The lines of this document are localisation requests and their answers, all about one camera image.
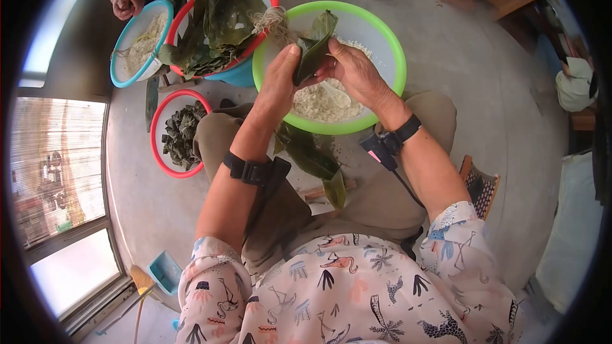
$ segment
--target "floral print shirt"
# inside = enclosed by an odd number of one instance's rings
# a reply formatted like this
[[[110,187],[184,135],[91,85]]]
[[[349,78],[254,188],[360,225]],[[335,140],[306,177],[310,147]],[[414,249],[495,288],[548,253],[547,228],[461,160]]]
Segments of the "floral print shirt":
[[[226,243],[200,238],[179,286],[176,342],[510,343],[523,315],[470,202],[449,206],[420,246],[361,234],[317,238],[252,286]]]

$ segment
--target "blue plastic basin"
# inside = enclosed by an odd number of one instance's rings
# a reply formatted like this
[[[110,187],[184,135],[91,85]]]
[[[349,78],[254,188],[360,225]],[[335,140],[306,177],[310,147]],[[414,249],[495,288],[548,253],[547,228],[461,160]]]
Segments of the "blue plastic basin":
[[[204,77],[206,80],[220,80],[236,87],[254,87],[253,54],[227,71]]]

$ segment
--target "sleeve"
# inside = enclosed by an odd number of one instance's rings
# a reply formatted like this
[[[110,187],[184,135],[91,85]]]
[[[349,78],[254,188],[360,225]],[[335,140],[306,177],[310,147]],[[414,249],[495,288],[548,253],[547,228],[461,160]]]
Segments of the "sleeve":
[[[450,205],[432,222],[421,244],[423,267],[437,275],[432,278],[441,282],[441,293],[480,339],[518,341],[523,312],[501,278],[484,227],[471,202]]]
[[[210,236],[193,245],[191,263],[180,276],[177,343],[229,343],[242,325],[251,294],[240,255]]]

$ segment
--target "plastic spoon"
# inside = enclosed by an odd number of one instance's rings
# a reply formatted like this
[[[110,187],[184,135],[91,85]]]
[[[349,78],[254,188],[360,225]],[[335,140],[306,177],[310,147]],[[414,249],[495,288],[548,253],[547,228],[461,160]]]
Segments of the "plastic spoon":
[[[351,98],[346,93],[342,92],[340,89],[334,88],[327,81],[322,81],[321,85],[325,88],[329,97],[332,98],[333,103],[338,107],[346,109],[351,106]]]

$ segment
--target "chair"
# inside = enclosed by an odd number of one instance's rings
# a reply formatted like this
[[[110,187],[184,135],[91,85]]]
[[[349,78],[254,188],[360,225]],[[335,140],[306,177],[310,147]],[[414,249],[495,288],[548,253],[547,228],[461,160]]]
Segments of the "chair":
[[[478,218],[485,220],[499,187],[499,175],[492,176],[479,171],[474,166],[472,157],[468,155],[463,157],[459,175],[465,183],[465,187],[468,188]]]

